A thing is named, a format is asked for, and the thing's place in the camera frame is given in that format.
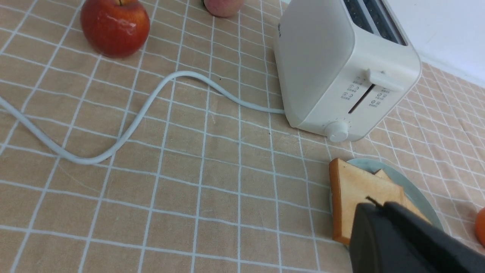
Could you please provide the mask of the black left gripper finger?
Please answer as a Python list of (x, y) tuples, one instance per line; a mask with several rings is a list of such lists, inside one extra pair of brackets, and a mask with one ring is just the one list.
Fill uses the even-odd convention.
[(354, 273), (483, 273), (484, 256), (397, 202), (357, 204), (349, 244)]

